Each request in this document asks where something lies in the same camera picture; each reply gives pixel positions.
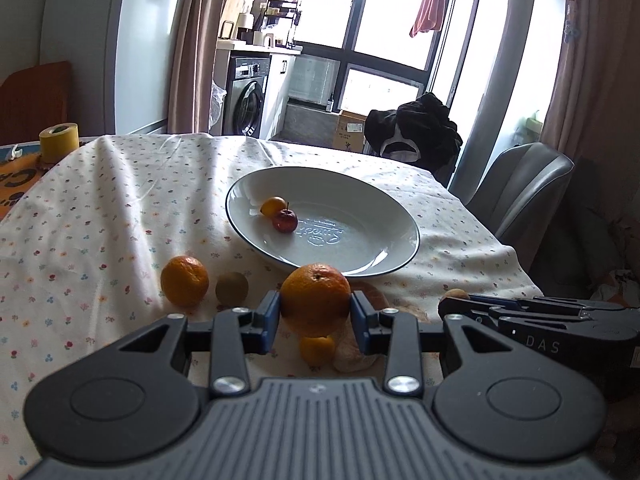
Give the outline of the small brown kiwi fruit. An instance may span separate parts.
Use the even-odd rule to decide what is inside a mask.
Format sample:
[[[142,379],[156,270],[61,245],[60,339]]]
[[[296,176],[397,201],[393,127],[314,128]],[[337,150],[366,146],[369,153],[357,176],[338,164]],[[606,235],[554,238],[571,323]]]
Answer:
[[[241,307],[248,295],[247,278],[239,272],[220,274],[215,295],[219,303],[225,307]]]

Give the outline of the small orange tangerine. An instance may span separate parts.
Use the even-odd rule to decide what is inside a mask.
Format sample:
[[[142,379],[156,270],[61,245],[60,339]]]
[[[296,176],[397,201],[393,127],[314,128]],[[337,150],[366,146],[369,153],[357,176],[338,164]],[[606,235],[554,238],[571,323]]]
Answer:
[[[300,337],[298,340],[299,355],[310,367],[322,367],[333,362],[336,352],[336,341],[326,337]]]

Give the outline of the large orange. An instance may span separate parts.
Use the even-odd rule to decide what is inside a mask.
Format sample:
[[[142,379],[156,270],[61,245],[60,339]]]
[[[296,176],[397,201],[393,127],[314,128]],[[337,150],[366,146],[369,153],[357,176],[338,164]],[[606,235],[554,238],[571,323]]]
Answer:
[[[333,266],[307,264],[282,283],[280,313],[288,328],[299,336],[329,336],[346,322],[351,294],[349,282]]]

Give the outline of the small dark red apple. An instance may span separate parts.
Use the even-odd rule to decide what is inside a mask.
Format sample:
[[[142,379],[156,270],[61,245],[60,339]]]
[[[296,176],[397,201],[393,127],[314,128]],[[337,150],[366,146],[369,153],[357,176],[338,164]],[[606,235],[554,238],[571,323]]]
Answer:
[[[293,233],[298,226],[297,214],[290,208],[278,210],[271,219],[272,226],[280,233]]]

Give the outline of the small orange kumquat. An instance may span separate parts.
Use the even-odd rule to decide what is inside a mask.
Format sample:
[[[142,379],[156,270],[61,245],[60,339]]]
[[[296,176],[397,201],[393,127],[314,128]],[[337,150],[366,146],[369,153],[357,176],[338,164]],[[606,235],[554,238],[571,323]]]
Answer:
[[[263,216],[272,219],[281,210],[285,209],[288,209],[288,202],[281,196],[272,196],[264,201],[264,203],[260,207],[260,213]]]

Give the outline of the white kitchen cabinet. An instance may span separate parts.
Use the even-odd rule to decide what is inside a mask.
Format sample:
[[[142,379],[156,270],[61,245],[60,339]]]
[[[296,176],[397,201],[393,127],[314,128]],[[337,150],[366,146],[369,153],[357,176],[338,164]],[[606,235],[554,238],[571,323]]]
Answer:
[[[260,140],[270,140],[282,128],[295,60],[296,55],[292,54],[270,55]]]

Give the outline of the black kitchen dish rack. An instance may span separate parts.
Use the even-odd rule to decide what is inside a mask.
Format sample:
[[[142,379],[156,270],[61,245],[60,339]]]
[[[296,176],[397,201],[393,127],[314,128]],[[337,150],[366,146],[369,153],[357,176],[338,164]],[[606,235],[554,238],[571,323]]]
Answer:
[[[301,17],[300,0],[267,0],[262,30],[267,34],[273,34],[276,47],[293,49]]]

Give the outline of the orange mandarin on cloth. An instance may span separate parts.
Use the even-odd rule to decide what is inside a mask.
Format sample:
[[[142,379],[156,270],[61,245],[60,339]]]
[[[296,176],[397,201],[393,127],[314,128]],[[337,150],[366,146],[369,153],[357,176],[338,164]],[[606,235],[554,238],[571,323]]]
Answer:
[[[208,288],[206,267],[197,258],[175,256],[160,272],[160,289],[166,299],[180,309],[197,307]]]

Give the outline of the floral white tablecloth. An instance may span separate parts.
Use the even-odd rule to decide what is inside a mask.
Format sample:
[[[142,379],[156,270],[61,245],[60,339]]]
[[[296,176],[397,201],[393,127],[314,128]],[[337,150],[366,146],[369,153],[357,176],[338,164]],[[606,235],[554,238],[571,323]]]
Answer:
[[[398,200],[421,245],[401,270],[364,282],[393,307],[436,318],[439,298],[533,297],[538,288],[498,240],[427,171],[367,155],[247,138],[102,136],[50,170],[1,223],[1,474],[38,460],[23,420],[43,377],[171,311],[160,270],[178,255],[210,276],[239,272],[256,307],[285,270],[230,226],[224,199],[249,172],[329,169]]]

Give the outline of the cardboard box on floor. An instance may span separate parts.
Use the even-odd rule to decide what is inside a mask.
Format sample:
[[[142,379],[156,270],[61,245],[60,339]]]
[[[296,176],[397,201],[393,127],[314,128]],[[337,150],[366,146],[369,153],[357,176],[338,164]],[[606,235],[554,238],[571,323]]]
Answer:
[[[340,151],[361,153],[366,140],[364,136],[366,120],[366,116],[342,110],[338,114],[332,148]]]

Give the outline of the pink right curtain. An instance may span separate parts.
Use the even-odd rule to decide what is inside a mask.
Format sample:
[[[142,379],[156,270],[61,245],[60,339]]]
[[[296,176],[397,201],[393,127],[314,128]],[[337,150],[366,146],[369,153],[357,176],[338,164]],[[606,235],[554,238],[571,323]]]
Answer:
[[[638,135],[639,0],[566,0],[542,142],[576,160]]]

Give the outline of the pink curtain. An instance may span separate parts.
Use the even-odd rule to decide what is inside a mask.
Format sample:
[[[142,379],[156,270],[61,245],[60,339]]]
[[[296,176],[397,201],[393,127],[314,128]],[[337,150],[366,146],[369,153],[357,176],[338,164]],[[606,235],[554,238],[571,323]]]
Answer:
[[[182,0],[168,93],[169,133],[208,129],[223,3],[224,0]]]
[[[638,135],[639,0],[566,0],[542,142],[576,160]]]

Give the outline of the grey washing machine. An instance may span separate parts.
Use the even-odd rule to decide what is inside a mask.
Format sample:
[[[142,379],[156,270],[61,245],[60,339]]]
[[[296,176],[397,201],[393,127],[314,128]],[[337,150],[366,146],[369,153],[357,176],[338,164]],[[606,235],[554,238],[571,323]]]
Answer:
[[[221,126],[223,136],[258,138],[269,71],[268,55],[231,55]]]

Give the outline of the orange table mat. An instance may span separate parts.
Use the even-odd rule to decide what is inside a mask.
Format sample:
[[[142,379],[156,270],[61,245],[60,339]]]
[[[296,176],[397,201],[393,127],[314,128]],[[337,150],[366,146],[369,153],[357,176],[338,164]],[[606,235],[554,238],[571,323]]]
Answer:
[[[2,162],[0,171],[0,219],[46,174],[39,153]]]

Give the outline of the pink hanging towel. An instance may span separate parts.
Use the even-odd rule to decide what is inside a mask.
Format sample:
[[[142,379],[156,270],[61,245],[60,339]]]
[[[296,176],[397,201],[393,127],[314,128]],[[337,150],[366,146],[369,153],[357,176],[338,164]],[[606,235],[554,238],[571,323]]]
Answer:
[[[446,0],[421,0],[409,36],[413,38],[422,32],[439,32],[444,24],[445,9]]]

